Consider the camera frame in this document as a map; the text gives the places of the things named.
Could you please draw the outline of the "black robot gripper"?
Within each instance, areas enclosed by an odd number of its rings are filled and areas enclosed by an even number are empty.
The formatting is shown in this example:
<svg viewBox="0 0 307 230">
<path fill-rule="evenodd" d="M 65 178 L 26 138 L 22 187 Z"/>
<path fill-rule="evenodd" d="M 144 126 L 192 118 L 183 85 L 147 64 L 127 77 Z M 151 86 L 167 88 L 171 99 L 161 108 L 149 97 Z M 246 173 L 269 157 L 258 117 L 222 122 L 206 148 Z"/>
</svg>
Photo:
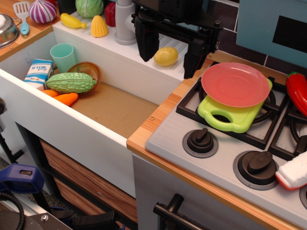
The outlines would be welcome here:
<svg viewBox="0 0 307 230">
<path fill-rule="evenodd" d="M 188 44 L 184 56 L 184 79 L 199 70 L 208 53 L 217 49 L 223 24 L 208 15 L 201 0 L 134 0 L 132 22 L 140 57 L 149 61 L 159 48 L 159 35 L 164 34 Z"/>
</svg>

